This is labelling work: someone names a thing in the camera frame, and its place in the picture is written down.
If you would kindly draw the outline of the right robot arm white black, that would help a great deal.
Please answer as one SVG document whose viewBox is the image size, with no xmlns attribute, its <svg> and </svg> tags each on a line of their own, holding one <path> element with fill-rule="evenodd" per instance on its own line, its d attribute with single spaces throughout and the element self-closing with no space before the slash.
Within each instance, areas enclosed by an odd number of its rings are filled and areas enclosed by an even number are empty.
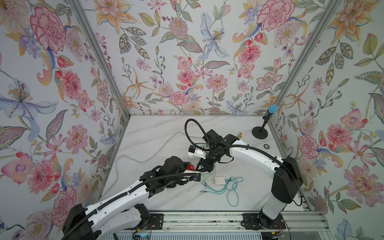
<svg viewBox="0 0 384 240">
<path fill-rule="evenodd" d="M 208 145 L 207 148 L 192 141 L 188 134 L 189 123 L 195 123 L 199 127 L 203 133 L 203 140 Z M 184 131 L 191 143 L 189 155 L 200 158 L 197 170 L 210 173 L 214 170 L 215 164 L 220 164 L 221 158 L 227 156 L 256 167 L 273 180 L 271 195 L 257 216 L 261 228 L 268 228 L 274 223 L 285 207 L 291 204 L 300 192 L 303 180 L 295 159 L 291 157 L 278 159 L 231 134 L 222 137 L 214 130 L 206 132 L 195 119 L 186 120 Z"/>
</svg>

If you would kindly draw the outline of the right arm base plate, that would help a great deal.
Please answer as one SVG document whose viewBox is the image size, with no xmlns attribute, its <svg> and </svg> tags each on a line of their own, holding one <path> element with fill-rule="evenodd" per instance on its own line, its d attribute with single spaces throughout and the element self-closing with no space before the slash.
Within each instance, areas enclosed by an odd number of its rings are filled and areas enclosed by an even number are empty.
<svg viewBox="0 0 384 240">
<path fill-rule="evenodd" d="M 242 217 L 241 226 L 246 230 L 285 230 L 287 228 L 282 214 L 273 220 L 260 213 L 242 214 Z"/>
</svg>

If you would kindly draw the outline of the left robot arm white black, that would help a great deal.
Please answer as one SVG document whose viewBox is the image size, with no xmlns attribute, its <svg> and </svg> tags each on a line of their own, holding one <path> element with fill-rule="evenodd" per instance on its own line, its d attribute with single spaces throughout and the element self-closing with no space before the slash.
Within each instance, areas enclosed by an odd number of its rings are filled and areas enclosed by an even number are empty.
<svg viewBox="0 0 384 240">
<path fill-rule="evenodd" d="M 168 186 L 199 182 L 201 173 L 188 170 L 189 162 L 172 156 L 125 190 L 93 205 L 74 206 L 63 226 L 64 240 L 101 240 L 124 229 L 144 229 L 151 214 L 144 201 Z"/>
</svg>

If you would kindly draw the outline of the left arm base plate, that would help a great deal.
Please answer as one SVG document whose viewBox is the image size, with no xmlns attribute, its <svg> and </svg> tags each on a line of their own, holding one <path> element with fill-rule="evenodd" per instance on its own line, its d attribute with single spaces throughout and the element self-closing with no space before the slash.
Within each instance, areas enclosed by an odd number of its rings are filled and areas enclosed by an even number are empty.
<svg viewBox="0 0 384 240">
<path fill-rule="evenodd" d="M 137 225 L 140 230 L 162 230 L 164 224 L 164 214 L 149 214 L 142 217 L 142 220 Z"/>
</svg>

